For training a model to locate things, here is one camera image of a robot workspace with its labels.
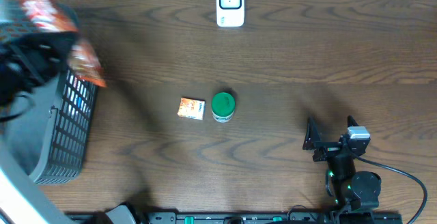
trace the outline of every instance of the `orange and white box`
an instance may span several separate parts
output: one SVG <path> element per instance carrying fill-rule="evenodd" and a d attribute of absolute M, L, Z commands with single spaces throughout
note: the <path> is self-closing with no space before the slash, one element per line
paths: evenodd
<path fill-rule="evenodd" d="M 205 101 L 181 98 L 178 115 L 196 120 L 203 120 L 205 113 Z"/>

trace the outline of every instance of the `green lid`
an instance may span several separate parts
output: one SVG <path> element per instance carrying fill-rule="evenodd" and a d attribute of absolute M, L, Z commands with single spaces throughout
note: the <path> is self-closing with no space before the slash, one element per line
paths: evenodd
<path fill-rule="evenodd" d="M 227 117 L 235 110 L 235 100 L 231 94 L 221 92 L 212 99 L 211 109 L 214 114 L 220 117 Z"/>

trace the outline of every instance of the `wooden table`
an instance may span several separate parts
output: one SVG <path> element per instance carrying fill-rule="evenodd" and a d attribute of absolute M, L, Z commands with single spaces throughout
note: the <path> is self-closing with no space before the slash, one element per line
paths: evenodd
<path fill-rule="evenodd" d="M 302 151 L 308 115 L 331 139 L 346 116 L 368 128 L 364 156 L 428 187 L 417 223 L 437 221 L 437 0 L 246 0 L 219 28 L 215 0 L 59 0 L 81 19 L 106 72 L 80 177 L 42 190 L 65 211 L 138 206 L 286 211 L 334 204 L 326 163 Z M 232 121 L 210 103 L 236 93 Z M 180 97 L 206 101 L 202 122 Z M 379 210 L 417 211 L 420 187 L 382 177 Z"/>

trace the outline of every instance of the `orange package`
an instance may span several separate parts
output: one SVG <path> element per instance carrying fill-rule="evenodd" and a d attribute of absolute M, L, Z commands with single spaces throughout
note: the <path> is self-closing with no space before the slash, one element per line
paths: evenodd
<path fill-rule="evenodd" d="M 74 22 L 57 6 L 54 0 L 18 0 L 26 16 L 44 32 L 79 32 Z M 78 78 L 106 87 L 102 67 L 91 44 L 80 37 L 72 47 L 68 65 Z"/>

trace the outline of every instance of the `jar with green lid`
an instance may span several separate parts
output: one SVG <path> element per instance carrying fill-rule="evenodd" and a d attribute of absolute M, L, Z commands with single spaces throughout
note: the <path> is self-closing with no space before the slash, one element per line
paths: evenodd
<path fill-rule="evenodd" d="M 235 99 L 226 92 L 218 93 L 212 99 L 211 109 L 216 121 L 228 122 L 234 116 Z"/>

